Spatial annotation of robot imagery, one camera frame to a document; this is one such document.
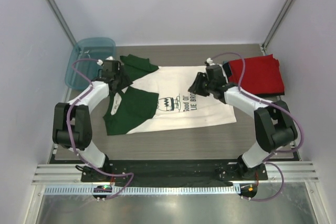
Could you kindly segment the white and green t-shirt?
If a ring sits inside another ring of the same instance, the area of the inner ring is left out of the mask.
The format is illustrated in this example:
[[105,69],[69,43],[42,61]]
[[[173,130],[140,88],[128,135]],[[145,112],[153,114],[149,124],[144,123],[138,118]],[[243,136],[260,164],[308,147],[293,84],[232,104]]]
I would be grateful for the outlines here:
[[108,135],[191,129],[235,123],[234,109],[189,91],[205,66],[161,67],[149,59],[120,56],[132,84],[110,96],[104,123]]

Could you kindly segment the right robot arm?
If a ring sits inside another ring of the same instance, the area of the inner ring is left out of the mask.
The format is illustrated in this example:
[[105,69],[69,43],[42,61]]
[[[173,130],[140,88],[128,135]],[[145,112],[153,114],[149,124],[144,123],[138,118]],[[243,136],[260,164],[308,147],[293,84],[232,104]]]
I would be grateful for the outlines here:
[[298,138],[297,128],[283,101],[259,98],[234,83],[228,83],[220,65],[211,65],[198,72],[189,92],[203,97],[212,95],[254,120],[256,141],[237,159],[236,171],[241,179],[250,179],[256,169],[279,148]]

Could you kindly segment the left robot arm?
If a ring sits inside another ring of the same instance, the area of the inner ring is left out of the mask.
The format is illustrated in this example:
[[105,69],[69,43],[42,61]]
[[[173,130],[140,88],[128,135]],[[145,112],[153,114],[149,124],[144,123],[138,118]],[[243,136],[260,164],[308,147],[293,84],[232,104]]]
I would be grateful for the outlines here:
[[[92,80],[76,68],[76,64],[92,61],[101,66]],[[105,60],[79,59],[71,68],[88,81],[88,87],[67,103],[57,103],[54,110],[52,139],[57,145],[72,151],[85,165],[93,169],[98,180],[105,182],[112,174],[109,158],[93,142],[91,112],[99,103],[130,86],[132,81],[124,66],[113,57]]]

